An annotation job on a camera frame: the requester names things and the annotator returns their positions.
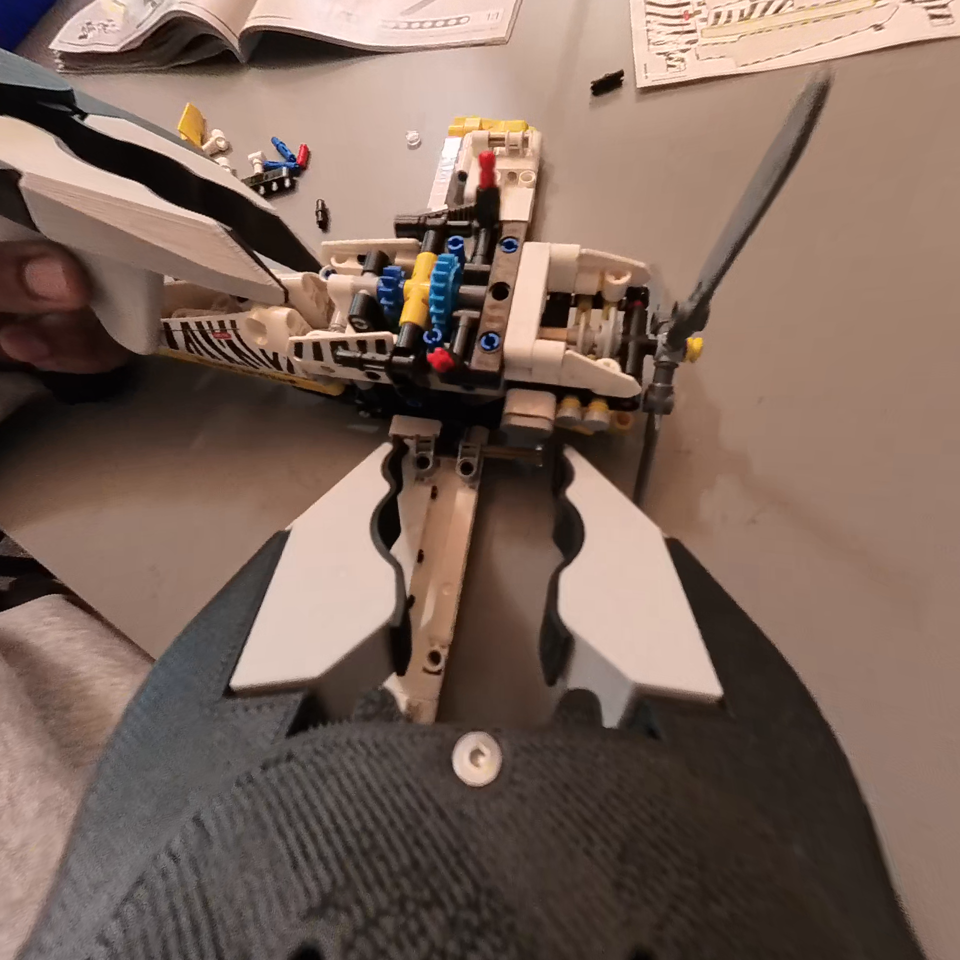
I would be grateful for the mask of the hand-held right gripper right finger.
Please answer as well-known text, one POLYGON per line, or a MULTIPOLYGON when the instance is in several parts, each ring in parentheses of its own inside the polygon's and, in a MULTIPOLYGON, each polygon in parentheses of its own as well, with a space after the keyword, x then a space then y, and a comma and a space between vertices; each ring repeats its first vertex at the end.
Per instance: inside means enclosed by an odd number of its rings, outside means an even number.
POLYGON ((662 529, 573 446, 558 457, 539 655, 550 688, 625 727, 648 699, 717 707, 724 690, 662 529))

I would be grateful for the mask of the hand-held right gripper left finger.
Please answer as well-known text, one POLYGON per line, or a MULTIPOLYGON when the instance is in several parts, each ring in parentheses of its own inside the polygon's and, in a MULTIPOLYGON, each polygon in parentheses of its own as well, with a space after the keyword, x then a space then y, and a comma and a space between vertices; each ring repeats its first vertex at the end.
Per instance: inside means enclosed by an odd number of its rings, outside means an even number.
POLYGON ((229 682, 236 695, 307 690, 351 714, 411 657, 409 601, 391 549, 404 454, 383 442, 289 526, 229 682))

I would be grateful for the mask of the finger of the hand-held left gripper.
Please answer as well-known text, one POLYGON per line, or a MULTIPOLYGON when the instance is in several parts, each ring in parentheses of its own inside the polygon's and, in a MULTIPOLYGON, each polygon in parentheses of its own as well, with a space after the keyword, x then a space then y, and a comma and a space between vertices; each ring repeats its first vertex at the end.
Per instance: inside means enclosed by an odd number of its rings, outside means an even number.
POLYGON ((55 151, 149 190, 173 206, 203 215, 229 229, 250 250, 299 272, 318 272, 313 248, 255 190, 214 161, 170 135, 125 118, 82 112, 2 114, 26 124, 24 133, 2 139, 26 147, 29 135, 45 135, 52 146, 31 146, 33 165, 52 161, 55 151))
POLYGON ((286 302, 270 270, 206 217, 136 200, 133 190, 112 198, 36 173, 21 174, 18 188, 37 231, 87 270, 102 326, 134 354, 158 348, 166 278, 260 304, 286 302))

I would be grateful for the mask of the white zebra-striped lego plane model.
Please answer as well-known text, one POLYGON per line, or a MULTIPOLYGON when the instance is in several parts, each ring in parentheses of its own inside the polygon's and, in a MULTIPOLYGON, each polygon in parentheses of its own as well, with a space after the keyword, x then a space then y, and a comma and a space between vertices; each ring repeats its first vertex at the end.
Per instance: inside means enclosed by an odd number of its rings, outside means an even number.
POLYGON ((627 432, 644 414, 631 502, 641 506, 675 375, 702 352, 714 295, 803 155, 833 85, 810 78, 705 259, 691 293, 666 294, 640 261, 529 239, 542 134, 461 118, 427 210, 392 238, 325 242, 294 273, 289 307, 170 282, 160 354, 270 379, 390 418, 404 454, 400 532, 406 671, 381 686, 401 715, 438 711, 487 462, 540 465, 557 430, 627 432))

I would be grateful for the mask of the lego instruction booklet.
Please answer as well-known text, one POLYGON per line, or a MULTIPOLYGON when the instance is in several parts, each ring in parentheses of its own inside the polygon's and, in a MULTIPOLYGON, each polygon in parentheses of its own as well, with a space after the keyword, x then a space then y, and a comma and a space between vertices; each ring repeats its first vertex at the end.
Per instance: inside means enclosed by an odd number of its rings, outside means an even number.
POLYGON ((155 71, 233 54, 288 35, 345 49, 395 53, 509 41, 517 1, 90 2, 50 43, 67 73, 155 71))

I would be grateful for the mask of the person's left hand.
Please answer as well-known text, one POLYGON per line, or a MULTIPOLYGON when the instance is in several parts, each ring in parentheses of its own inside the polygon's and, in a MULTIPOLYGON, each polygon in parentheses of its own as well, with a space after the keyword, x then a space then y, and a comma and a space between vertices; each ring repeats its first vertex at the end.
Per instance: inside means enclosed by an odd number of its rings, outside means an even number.
POLYGON ((90 309, 91 287, 75 257, 46 241, 1 244, 1 359, 54 374, 93 376, 130 353, 90 309))

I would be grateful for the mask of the blue plastic bin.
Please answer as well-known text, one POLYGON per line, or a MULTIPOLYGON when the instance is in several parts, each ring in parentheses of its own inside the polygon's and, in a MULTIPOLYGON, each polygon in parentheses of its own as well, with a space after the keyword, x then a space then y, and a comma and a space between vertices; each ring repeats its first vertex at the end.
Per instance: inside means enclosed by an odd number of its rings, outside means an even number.
POLYGON ((57 1, 1 1, 1 49, 13 52, 57 1))

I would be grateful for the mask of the small toy wheel assembly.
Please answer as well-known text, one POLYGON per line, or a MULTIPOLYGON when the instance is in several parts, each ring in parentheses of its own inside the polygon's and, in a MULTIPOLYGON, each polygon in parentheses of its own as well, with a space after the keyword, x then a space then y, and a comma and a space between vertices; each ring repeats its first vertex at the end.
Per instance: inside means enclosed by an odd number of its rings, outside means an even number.
POLYGON ((295 190, 302 168, 297 164, 265 164, 264 168, 242 178, 242 183, 258 196, 271 199, 295 190))

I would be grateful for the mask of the instruction sheet left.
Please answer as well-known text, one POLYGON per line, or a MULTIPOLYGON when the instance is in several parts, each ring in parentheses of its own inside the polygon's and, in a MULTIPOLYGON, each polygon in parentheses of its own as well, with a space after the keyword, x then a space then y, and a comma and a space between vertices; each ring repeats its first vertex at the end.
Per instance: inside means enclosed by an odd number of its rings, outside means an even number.
POLYGON ((957 1, 630 1, 636 87, 822 64, 959 36, 957 1))

